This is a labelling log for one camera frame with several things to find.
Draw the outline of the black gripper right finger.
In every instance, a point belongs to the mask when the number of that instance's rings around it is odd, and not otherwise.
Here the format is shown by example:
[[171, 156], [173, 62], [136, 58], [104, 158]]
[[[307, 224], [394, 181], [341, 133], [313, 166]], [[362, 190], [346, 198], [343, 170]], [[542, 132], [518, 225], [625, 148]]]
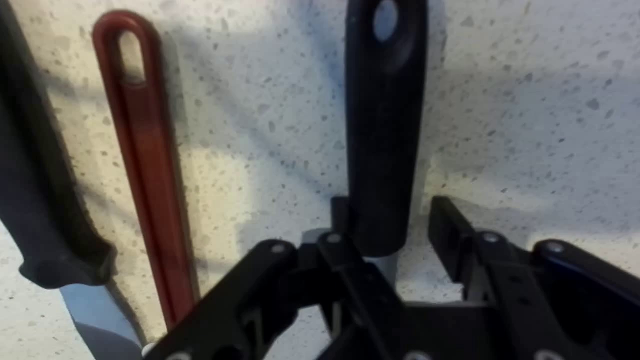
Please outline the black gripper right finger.
[[446, 198], [427, 238], [462, 298], [496, 314], [513, 360], [640, 360], [640, 280], [563, 240], [523, 249]]

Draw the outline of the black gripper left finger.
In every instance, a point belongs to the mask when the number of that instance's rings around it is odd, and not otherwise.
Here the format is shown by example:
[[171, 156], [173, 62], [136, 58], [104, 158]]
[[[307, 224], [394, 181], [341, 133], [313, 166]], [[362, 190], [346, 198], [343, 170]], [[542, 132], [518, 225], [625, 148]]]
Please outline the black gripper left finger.
[[318, 306], [332, 335], [321, 360], [391, 360], [400, 299], [346, 229], [346, 200], [315, 241], [255, 243], [143, 360], [263, 360], [301, 308]]

